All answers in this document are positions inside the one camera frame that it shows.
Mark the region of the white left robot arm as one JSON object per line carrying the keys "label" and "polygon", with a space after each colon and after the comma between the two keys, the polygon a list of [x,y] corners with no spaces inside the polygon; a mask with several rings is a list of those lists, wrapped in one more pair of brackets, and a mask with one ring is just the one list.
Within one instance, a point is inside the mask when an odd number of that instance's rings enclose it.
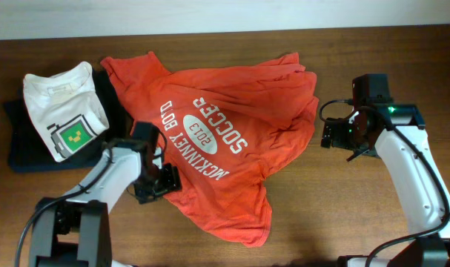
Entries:
{"label": "white left robot arm", "polygon": [[129,187],[139,204],[182,188],[177,167],[166,163],[165,135],[138,122],[129,139],[113,139],[88,175],[61,197],[40,200],[25,231],[32,233],[29,266],[119,266],[113,259],[109,214]]}

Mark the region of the orange soccer t-shirt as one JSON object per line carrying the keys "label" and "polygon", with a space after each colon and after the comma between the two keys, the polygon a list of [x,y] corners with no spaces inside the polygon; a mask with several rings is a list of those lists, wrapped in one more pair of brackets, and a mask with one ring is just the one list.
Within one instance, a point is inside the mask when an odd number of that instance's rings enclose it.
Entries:
{"label": "orange soccer t-shirt", "polygon": [[101,62],[135,122],[166,137],[182,187],[167,199],[203,231],[260,247],[271,230],[264,182],[314,134],[315,73],[298,53],[252,66],[169,71],[154,53]]}

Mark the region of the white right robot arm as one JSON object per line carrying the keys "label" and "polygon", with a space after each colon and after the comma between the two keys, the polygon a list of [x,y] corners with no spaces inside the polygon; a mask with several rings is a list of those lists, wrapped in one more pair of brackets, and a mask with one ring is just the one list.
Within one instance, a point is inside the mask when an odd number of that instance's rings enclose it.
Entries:
{"label": "white right robot arm", "polygon": [[352,151],[351,159],[381,159],[403,208],[408,235],[367,255],[345,255],[338,266],[450,266],[450,193],[429,147],[426,123],[414,104],[398,105],[385,74],[352,81],[352,112],[321,118],[321,146]]}

